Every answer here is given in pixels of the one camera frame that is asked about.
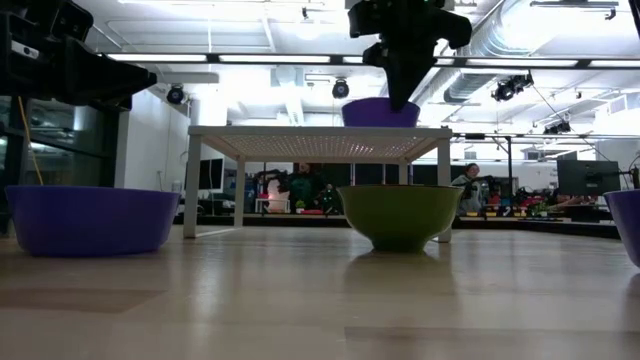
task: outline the bowl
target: bowl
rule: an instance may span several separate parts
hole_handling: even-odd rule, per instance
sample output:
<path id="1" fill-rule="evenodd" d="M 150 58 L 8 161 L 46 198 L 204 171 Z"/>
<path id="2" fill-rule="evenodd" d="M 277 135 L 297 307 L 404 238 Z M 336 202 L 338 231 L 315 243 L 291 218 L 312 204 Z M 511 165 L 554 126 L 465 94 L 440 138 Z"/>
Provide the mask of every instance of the bowl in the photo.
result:
<path id="1" fill-rule="evenodd" d="M 604 194 L 629 259 L 640 267 L 640 190 Z"/>
<path id="2" fill-rule="evenodd" d="M 342 107 L 342 119 L 347 127 L 414 128 L 419 115 L 420 107 L 414 103 L 393 112 L 389 98 L 381 97 L 355 100 Z"/>
<path id="3" fill-rule="evenodd" d="M 364 185 L 338 189 L 351 227 L 377 251 L 421 252 L 447 230 L 462 189 L 450 186 Z"/>
<path id="4" fill-rule="evenodd" d="M 67 186 L 9 186 L 18 243 L 34 256 L 94 257 L 156 251 L 180 195 Z"/>

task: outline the floor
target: floor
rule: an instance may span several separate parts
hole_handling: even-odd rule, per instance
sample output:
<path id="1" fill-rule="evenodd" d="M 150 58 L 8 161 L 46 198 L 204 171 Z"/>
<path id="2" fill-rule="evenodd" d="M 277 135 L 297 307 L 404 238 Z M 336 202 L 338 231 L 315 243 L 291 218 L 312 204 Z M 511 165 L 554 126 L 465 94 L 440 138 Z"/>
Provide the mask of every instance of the floor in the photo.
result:
<path id="1" fill-rule="evenodd" d="M 0 359 L 638 359 L 619 241 L 454 233 L 424 256 L 346 229 L 244 228 L 46 259 L 0 240 Z"/>

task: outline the desk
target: desk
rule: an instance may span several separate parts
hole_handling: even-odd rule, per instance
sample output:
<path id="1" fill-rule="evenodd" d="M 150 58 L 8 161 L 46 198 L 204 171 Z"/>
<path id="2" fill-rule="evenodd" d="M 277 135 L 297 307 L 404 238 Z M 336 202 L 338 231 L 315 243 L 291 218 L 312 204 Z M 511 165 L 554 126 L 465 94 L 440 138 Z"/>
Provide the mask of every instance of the desk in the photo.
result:
<path id="1" fill-rule="evenodd" d="M 190 126 L 184 237 L 195 238 L 196 203 L 202 145 L 238 163 L 234 226 L 244 218 L 245 164 L 255 162 L 370 163 L 400 165 L 400 184 L 408 184 L 407 165 L 438 149 L 438 185 L 451 183 L 451 129 L 281 126 Z M 448 242 L 451 231 L 441 234 Z"/>
<path id="2" fill-rule="evenodd" d="M 265 202 L 284 202 L 284 212 L 288 214 L 291 212 L 290 201 L 286 199 L 256 199 L 256 214 L 262 214 L 262 203 Z"/>

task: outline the green bowl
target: green bowl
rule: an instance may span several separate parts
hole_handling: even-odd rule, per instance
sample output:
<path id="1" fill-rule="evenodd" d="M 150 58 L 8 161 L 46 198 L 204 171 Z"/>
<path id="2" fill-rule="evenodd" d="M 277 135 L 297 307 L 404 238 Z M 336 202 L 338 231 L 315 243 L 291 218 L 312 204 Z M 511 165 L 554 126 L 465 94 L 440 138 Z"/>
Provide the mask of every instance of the green bowl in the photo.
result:
<path id="1" fill-rule="evenodd" d="M 338 189 L 351 227 L 378 251 L 420 252 L 447 230 L 462 189 L 449 186 L 364 185 Z"/>

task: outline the table leg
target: table leg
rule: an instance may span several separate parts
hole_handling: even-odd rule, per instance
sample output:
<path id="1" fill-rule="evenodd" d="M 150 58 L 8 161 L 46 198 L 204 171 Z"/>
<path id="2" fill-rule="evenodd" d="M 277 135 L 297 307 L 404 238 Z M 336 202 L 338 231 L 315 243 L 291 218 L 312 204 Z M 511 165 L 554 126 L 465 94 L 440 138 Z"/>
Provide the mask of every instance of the table leg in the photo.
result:
<path id="1" fill-rule="evenodd" d="M 233 215 L 233 226 L 242 227 L 244 220 L 244 182 L 245 182 L 245 160 L 238 159 L 238 170 L 236 171 L 236 208 Z"/>
<path id="2" fill-rule="evenodd" d="M 409 185 L 409 165 L 406 162 L 400 163 L 400 185 Z"/>
<path id="3" fill-rule="evenodd" d="M 187 163 L 187 191 L 184 202 L 184 226 L 185 238 L 196 237 L 198 222 L 198 183 L 200 182 L 200 157 L 202 152 L 202 136 L 191 135 L 189 137 L 189 161 Z"/>
<path id="4" fill-rule="evenodd" d="M 449 139 L 438 142 L 438 185 L 451 185 L 451 144 Z M 438 235 L 439 243 L 451 242 L 451 228 Z"/>

